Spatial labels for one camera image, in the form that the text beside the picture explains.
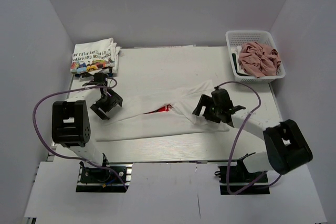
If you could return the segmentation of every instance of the white cloth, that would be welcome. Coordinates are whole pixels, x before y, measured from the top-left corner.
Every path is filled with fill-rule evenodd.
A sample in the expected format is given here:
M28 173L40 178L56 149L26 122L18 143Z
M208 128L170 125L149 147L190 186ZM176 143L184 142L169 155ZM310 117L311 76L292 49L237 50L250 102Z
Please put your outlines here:
M96 141L116 141L136 138L180 135L198 132L228 131L227 125L207 121L192 114L202 94L211 95L212 81L191 88L178 88L150 95L125 98L122 108L112 109L110 120L101 120L89 112L91 137ZM169 111L155 111L170 104Z
M96 42L76 44L72 54L71 73L91 72L112 67L112 73L118 72L119 51L113 38Z
M241 46L237 47L231 47L231 53L236 54L236 63L237 63L237 73L245 74L247 76L251 76L250 74L246 73L243 69L242 66L239 64L239 54L241 52Z

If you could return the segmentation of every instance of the pink cloth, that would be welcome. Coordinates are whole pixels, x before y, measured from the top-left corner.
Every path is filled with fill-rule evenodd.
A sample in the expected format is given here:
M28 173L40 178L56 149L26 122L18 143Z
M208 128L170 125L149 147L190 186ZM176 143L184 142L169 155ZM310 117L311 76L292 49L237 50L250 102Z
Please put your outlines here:
M239 64L248 74L257 78L263 76L276 76L281 59L273 47L258 42L242 44L239 54Z

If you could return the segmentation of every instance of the white wall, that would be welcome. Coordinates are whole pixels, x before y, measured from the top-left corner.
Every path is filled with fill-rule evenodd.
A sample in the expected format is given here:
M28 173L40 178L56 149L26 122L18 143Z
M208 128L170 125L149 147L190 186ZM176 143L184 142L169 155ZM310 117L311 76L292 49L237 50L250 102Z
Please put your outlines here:
M33 129L35 103L69 88L73 43L49 0L0 0L0 222L21 223L47 152ZM50 141L51 101L38 113Z
M328 223L336 223L336 0L287 0L271 29L286 77L273 87L284 119L299 123Z
M76 43L223 45L232 29L269 30L286 0L50 0Z

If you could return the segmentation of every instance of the white plastic basket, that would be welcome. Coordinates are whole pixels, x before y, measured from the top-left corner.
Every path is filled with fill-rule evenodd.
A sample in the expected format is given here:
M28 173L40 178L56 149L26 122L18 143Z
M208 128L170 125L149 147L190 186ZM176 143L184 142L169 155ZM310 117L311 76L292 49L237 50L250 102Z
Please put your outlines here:
M259 42L262 44L267 44L277 49L273 41L272 35L269 32L257 31L257 30L236 30L236 31L226 32L225 37L226 37L227 48L229 50L229 56L230 56L233 74L235 76L235 81L249 82L249 83L270 83L271 81L275 79L280 79L280 78L285 77L286 72L285 72L285 69L282 63L277 70L276 76L265 76L265 77L256 78L254 76L239 76L236 72L230 47L241 46L243 43L246 43L246 42Z

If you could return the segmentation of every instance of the robotic arm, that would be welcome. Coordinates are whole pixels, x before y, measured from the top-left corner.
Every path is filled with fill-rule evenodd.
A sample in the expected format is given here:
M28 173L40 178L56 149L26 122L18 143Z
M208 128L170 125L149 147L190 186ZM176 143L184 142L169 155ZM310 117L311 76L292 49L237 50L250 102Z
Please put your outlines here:
M203 116L207 120L240 128L248 115L245 107L233 106L225 89L216 89L211 95L212 97L204 94L201 96L193 114L199 116L205 106ZM244 130L264 140L267 150L241 158L249 173L275 170L283 175L312 160L312 152L293 120L277 122L252 115Z
M107 75L104 73L96 73L93 81L84 85L106 88L83 90L72 98L55 102L52 105L52 139L55 143L72 150L77 156L102 166L107 159L98 151L94 140L90 140L88 108L101 119L108 120L106 112L117 105L122 106L122 98L107 87Z

